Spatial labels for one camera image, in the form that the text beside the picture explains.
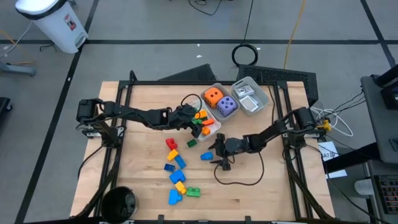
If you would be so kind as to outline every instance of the white trash can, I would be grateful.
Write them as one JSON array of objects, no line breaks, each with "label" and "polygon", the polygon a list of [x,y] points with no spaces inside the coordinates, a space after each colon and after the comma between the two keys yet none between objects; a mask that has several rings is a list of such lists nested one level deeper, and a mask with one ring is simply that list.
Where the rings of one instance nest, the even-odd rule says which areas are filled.
[{"label": "white trash can", "polygon": [[67,0],[18,0],[15,8],[32,20],[63,52],[78,52],[88,38]]}]

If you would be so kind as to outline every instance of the concrete floor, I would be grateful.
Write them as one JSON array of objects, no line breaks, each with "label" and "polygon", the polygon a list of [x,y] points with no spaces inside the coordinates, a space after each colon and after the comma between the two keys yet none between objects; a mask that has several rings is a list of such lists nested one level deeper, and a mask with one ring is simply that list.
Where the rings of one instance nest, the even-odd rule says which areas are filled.
[{"label": "concrete floor", "polygon": [[[9,22],[2,22],[0,29],[17,39],[29,21],[16,12],[14,2],[2,2],[0,21]],[[0,132],[2,223],[14,223],[16,220],[67,75],[74,76],[59,120],[58,117],[53,119],[58,123],[25,222],[68,217],[76,189],[76,173],[87,142],[75,131],[76,106],[82,98],[96,97],[101,82],[125,80],[131,69],[140,80],[157,80],[204,63],[211,65],[220,80],[234,80],[238,73],[231,61],[231,51],[236,44],[227,43],[230,43],[228,39],[243,38],[249,1],[223,1],[213,17],[195,11],[186,0],[76,2],[74,9],[82,24],[91,21],[90,10],[94,12],[92,23],[86,26],[90,40],[154,41],[127,45],[86,44],[74,70],[70,68],[74,55],[55,52],[53,48],[39,52],[43,44],[34,44],[35,40],[48,38],[32,26],[21,47],[36,60],[37,76],[0,74],[0,96],[10,97],[14,103],[14,110],[2,124]],[[218,3],[216,0],[208,2],[204,10],[212,11]],[[398,25],[394,22],[398,20],[395,10],[398,2],[366,2],[382,37],[398,40]],[[254,44],[260,48],[257,65],[283,67],[286,45],[267,43],[289,39],[300,4],[300,1],[294,0],[254,0],[247,39],[265,40],[265,44]],[[171,39],[176,39],[174,44],[167,43]],[[212,44],[211,40],[209,44],[197,46],[197,43],[204,43],[207,39],[221,39],[225,43]],[[380,74],[390,68],[382,49],[385,42],[380,42],[360,0],[308,0],[295,39],[352,40],[326,41],[323,44],[308,41],[293,44],[290,48],[287,68],[317,74],[319,102],[325,108],[335,108],[358,94],[361,91],[361,76]],[[193,41],[177,44],[183,40]],[[355,40],[376,40],[378,44],[371,41],[360,44]],[[5,37],[0,36],[0,49],[8,45]],[[397,45],[388,45],[387,49],[393,57],[398,57]],[[252,55],[239,50],[237,57],[238,61],[245,63],[251,61]],[[0,60],[18,62],[30,58],[15,50]],[[374,141],[365,104],[345,111],[341,116],[350,125],[354,137],[332,133],[334,138],[352,147]],[[349,191],[353,179],[362,178],[361,171],[362,167],[353,167],[348,171],[348,177],[336,180],[336,183]],[[360,222],[369,220],[338,192],[330,190],[337,217]],[[366,208],[363,198],[354,192],[350,196]]]}]

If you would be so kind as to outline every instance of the blue block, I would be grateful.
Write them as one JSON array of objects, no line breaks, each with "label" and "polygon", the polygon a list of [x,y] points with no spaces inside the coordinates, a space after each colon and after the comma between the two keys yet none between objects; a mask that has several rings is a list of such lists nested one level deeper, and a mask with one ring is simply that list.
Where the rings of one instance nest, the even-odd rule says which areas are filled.
[{"label": "blue block", "polygon": [[180,169],[184,169],[184,167],[187,166],[180,155],[176,156],[174,159],[177,162],[177,164],[180,167]]},{"label": "blue block", "polygon": [[169,205],[175,205],[177,202],[182,200],[182,195],[177,190],[170,190],[169,194]]},{"label": "blue block", "polygon": [[200,155],[201,160],[212,160],[213,159],[213,153],[211,152],[205,152],[202,155]]},{"label": "blue block", "polygon": [[170,165],[170,164],[166,164],[166,165],[164,165],[164,170],[167,170],[167,171],[170,171],[170,172],[174,172],[175,166],[174,165]]},{"label": "blue block", "polygon": [[172,175],[170,175],[170,180],[173,182],[173,184],[176,184],[178,181],[184,182],[184,173],[182,172],[182,170],[179,169],[175,171]]}]

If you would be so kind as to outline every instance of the table leg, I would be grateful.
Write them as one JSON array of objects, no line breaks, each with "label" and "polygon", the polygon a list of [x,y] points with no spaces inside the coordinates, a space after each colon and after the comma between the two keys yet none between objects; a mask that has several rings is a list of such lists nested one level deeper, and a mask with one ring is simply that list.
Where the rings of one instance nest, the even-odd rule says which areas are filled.
[{"label": "table leg", "polygon": [[325,173],[342,170],[350,166],[362,164],[371,159],[380,159],[379,148],[376,142],[363,146],[334,159],[326,161],[323,165]]}]

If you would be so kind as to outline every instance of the wooden table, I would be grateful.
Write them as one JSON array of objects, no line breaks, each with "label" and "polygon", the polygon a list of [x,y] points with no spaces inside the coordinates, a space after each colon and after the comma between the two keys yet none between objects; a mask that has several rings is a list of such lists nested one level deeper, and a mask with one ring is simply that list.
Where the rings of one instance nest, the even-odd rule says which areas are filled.
[{"label": "wooden table", "polygon": [[[117,86],[118,82],[103,82],[99,98],[114,101]],[[308,106],[303,83],[288,82],[288,86],[292,108]],[[269,96],[268,86],[262,87]],[[185,95],[200,94],[207,88],[203,85],[135,85],[130,107],[149,110],[169,106],[174,109]],[[286,114],[283,93],[280,93]],[[259,133],[271,125],[271,111],[271,100],[262,111],[252,117],[238,111],[227,123],[222,124],[219,133],[224,133],[227,138],[242,138],[243,134]],[[169,180],[170,173],[164,170],[164,165],[168,162],[166,157],[170,152],[165,143],[167,138],[176,140],[177,150],[187,163],[183,170],[187,178],[185,186],[199,187],[200,198],[183,196],[182,202],[177,205],[168,204],[170,189],[175,187]],[[250,215],[252,220],[295,220],[280,137],[272,140],[262,150],[265,174],[257,185],[250,187],[217,183],[213,177],[215,165],[201,161],[200,155],[208,151],[207,147],[214,143],[215,135],[189,149],[186,142],[191,139],[190,130],[154,131],[142,124],[127,122],[118,185],[130,187],[139,199],[139,209],[132,219],[156,220],[158,215],[165,215],[166,220],[243,220],[244,216]],[[100,144],[99,138],[88,140],[85,157]],[[314,139],[307,139],[307,144],[318,147]],[[71,215],[80,212],[97,190],[104,154],[105,150],[100,151],[81,170]],[[240,154],[235,158],[236,163],[231,165],[231,171],[217,171],[220,180],[251,183],[260,177],[261,162],[258,154]],[[302,160],[308,189],[325,211],[333,216],[320,153],[311,147],[303,148]],[[299,188],[297,189],[301,216],[305,217],[303,197]]]}]

